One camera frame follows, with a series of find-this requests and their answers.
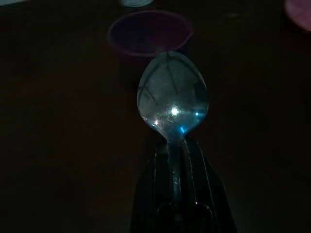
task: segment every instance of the dark table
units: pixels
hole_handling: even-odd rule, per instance
[[[211,92],[191,133],[240,233],[311,231],[310,34],[275,0],[156,0],[193,22],[189,58]],[[113,0],[0,8],[0,231],[125,233],[161,136],[106,43],[133,11]]]

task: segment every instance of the metal spoon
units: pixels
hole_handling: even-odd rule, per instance
[[[195,65],[178,52],[159,54],[145,69],[137,105],[143,120],[167,140],[173,203],[181,201],[180,145],[207,115],[209,95]]]

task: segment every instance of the dark background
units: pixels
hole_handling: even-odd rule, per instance
[[[311,231],[310,34],[280,0],[156,0],[194,25],[211,92],[191,135],[224,182],[240,233]],[[161,139],[109,49],[113,0],[0,7],[0,232],[128,232]]]

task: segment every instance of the black holder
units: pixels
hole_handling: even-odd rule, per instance
[[[173,200],[163,141],[137,184],[130,233],[237,233],[224,186],[197,142],[181,145],[181,200]]]

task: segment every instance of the spoon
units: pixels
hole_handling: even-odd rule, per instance
[[[168,145],[173,204],[181,201],[181,142],[207,115],[209,94],[195,65],[184,55],[160,53],[145,69],[138,87],[143,120],[162,134]]]

